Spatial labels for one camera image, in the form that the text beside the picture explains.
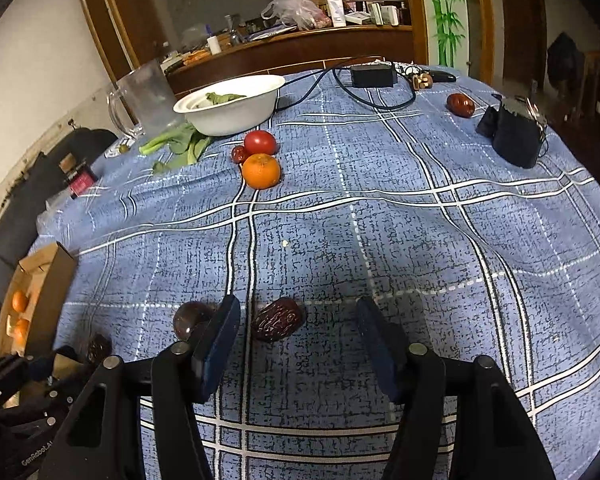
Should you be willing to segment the red date near tomato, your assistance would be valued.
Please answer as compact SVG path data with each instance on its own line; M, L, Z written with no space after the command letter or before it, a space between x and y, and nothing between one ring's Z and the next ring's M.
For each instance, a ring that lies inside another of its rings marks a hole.
M104 359L110 356L112 351L111 340L102 334L96 334L88 343L87 361L99 366Z

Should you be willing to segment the small far red date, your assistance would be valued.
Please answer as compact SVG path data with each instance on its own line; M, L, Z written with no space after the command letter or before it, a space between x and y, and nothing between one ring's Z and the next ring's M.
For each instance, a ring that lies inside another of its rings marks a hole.
M230 158L234 164L243 164L250 156L249 151L243 145L236 145L230 153Z

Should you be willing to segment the white bowl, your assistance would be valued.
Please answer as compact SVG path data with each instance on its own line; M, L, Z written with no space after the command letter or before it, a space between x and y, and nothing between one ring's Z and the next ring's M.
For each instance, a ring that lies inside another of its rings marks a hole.
M264 124L284 84L278 75L227 79L183 96L173 110L204 136L232 136Z

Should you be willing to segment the black power adapter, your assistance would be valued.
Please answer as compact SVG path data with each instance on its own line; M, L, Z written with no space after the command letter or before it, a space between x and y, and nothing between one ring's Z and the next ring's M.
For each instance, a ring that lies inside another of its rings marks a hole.
M361 64L349 68L353 88L392 88L398 75L388 64Z

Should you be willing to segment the cardboard tray box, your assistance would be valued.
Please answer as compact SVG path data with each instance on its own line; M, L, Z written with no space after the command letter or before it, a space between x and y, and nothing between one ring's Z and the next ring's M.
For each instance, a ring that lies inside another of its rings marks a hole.
M14 353L37 358L52 350L75 270L76 259L58 242L48 244L18 262L0 310L0 358ZM29 297L24 313L12 310L12 294L17 289ZM12 340L12 328L20 318L30 321L23 349Z

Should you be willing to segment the small orange tangerine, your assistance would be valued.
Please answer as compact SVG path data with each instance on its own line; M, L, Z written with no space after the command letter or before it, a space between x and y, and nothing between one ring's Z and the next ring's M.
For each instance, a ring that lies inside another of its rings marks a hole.
M12 310L17 313L24 313L29 305L28 295L21 289L17 289L12 294Z

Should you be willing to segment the dark red date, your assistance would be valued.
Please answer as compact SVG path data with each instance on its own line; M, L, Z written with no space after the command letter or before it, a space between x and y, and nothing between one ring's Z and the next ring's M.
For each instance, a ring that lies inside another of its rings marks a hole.
M261 309L251 323L255 340L277 342L292 335L306 322L306 309L289 297L280 297Z

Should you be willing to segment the far red tomato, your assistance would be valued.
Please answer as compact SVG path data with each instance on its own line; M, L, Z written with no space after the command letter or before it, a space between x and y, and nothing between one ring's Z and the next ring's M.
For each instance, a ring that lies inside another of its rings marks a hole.
M251 155L275 155L277 152L277 142L271 133L264 130L254 130L245 135L244 148Z

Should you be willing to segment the dark plum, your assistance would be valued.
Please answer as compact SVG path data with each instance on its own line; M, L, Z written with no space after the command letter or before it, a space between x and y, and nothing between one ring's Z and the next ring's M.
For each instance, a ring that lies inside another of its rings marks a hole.
M202 330L215 315L215 307L200 301L189 301L176 310L173 317L173 330L178 340L186 341Z

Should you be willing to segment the blue plaid tablecloth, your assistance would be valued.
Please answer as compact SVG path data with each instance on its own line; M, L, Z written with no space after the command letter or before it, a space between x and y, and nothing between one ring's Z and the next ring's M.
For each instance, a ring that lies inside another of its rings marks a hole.
M371 296L440 356L492 356L555 474L577 479L600 452L600 186L549 133L517 168L445 106L479 81L349 98L332 77L283 88L265 123L282 180L242 180L213 142L195 165L171 154L96 162L98 182L41 226L78 260L58 344L108 336L125 361L174 339L185 301L232 294L242 322L221 388L197 410L219 479L377 479L400 410L381 393L355 325ZM280 297L306 309L289 337L251 323Z

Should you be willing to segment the white plastic bag on cabinet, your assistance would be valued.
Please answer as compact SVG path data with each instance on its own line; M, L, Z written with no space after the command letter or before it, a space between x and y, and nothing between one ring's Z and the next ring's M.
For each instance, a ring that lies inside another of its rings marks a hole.
M330 18L311 0L272 0L261 12L264 20L277 20L300 30L322 29L332 24Z

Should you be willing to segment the clear plastic pitcher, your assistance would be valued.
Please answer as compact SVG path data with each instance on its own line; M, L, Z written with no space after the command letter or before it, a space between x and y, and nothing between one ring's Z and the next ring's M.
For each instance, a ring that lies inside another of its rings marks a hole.
M132 70L108 93L107 106L112 123L130 139L152 139L185 122L174 109L176 99L157 60Z

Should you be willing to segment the black pouch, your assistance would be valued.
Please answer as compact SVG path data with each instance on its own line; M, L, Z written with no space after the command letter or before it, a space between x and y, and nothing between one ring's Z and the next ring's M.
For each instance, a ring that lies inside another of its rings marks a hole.
M506 162L533 168L546 141L546 117L535 102L524 96L495 97L498 106L486 108L476 131L491 140L496 154Z

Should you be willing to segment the green leafy vegetable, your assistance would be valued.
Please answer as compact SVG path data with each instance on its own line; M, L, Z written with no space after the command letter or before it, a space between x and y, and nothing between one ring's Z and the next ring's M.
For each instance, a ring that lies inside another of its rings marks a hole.
M235 93L219 94L216 92L207 92L201 98L196 99L196 101L189 102L185 109L188 112L191 112L192 110L202 110L203 108L226 104L240 99L241 97L241 94ZM160 133L155 138L141 145L138 150L141 155L148 156L167 146L171 153L178 158L172 160L172 162L155 162L154 166L152 166L152 171L155 174L158 174L158 172L163 172L172 168L193 165L195 162L198 162L200 155L209 144L210 139L208 136L200 134L198 130L186 120L184 125Z

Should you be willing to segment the wooden sideboard cabinet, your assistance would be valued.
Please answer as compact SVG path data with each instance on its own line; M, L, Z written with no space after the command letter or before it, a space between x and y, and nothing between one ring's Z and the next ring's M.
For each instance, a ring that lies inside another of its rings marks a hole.
M288 75L332 67L347 58L426 64L427 40L411 26L347 26L290 32L250 42L178 68L166 76L176 96L246 75Z

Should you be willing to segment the pink labelled jar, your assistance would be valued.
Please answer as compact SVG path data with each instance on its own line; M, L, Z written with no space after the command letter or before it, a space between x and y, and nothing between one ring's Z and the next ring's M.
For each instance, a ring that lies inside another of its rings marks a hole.
M68 190L72 198L77 198L88 190L98 180L96 174L85 159L78 159L68 153L59 163L59 168L65 174Z

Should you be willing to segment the black sofa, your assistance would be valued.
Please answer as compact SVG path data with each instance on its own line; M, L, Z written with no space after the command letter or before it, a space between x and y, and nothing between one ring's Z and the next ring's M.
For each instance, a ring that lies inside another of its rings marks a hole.
M38 237L36 218L45 201L66 187L61 159L71 154L90 164L110 147L117 136L106 129L77 128L45 154L41 152L18 183L0 218L0 310L12 274Z

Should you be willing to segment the white carton box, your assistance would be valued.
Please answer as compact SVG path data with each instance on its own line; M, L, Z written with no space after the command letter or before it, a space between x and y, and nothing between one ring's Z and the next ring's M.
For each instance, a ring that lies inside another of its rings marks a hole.
M326 0L332 26L336 28L346 27L346 12L344 12L343 0Z

